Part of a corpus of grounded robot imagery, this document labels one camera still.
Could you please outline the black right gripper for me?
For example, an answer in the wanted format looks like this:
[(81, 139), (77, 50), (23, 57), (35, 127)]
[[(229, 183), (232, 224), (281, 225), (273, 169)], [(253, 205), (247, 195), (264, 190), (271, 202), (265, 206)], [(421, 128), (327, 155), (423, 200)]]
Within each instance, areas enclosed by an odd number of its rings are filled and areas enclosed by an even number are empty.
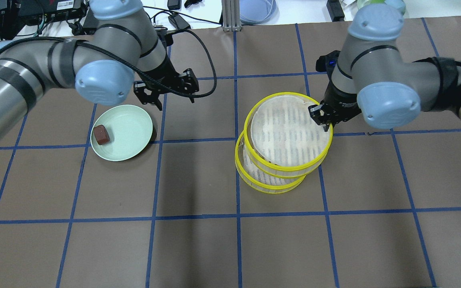
[(315, 62), (315, 71), (326, 72), (329, 82), (323, 100), (318, 105), (309, 106), (309, 114), (317, 125), (323, 126), (325, 132), (329, 131), (332, 124), (347, 122), (361, 113), (357, 95), (338, 87), (337, 81), (332, 79), (332, 76), (341, 73), (338, 66), (339, 55), (340, 51), (331, 51), (321, 55)]

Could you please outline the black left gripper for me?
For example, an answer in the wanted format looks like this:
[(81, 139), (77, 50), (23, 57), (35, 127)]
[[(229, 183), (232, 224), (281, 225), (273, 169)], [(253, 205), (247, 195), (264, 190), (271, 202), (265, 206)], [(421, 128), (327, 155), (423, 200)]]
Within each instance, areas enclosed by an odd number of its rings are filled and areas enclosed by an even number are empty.
[[(165, 87), (177, 92), (192, 95), (199, 91), (199, 82), (194, 71), (191, 68), (187, 68), (183, 73), (178, 73), (168, 56), (165, 57), (158, 67), (150, 71), (143, 71), (143, 73), (159, 84), (163, 84)], [(163, 111), (163, 105), (159, 100), (159, 96), (168, 93), (167, 89), (160, 87), (155, 82), (142, 80), (142, 82), (134, 82), (133, 92), (141, 104), (151, 104), (159, 109), (159, 111)]]

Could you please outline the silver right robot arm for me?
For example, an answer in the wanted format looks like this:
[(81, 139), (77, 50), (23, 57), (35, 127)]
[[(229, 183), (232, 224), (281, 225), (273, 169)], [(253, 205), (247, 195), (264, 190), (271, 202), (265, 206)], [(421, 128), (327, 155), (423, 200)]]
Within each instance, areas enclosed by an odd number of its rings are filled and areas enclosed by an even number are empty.
[(310, 117), (327, 131), (361, 115), (375, 129), (393, 129), (422, 112), (451, 111), (461, 120), (461, 61), (428, 57), (404, 62), (396, 40), (404, 26), (398, 9), (370, 4), (359, 9), (341, 50), (315, 65), (329, 83)]

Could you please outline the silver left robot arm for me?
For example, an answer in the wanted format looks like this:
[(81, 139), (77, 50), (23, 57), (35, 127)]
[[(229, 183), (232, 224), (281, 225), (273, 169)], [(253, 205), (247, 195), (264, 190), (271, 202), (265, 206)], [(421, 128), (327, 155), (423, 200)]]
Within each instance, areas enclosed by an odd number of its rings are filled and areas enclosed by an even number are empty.
[(151, 92), (194, 99), (192, 69), (177, 72), (139, 0), (91, 0), (99, 26), (93, 40), (25, 38), (0, 48), (0, 140), (50, 89), (76, 89), (95, 104), (122, 103), (139, 75)]

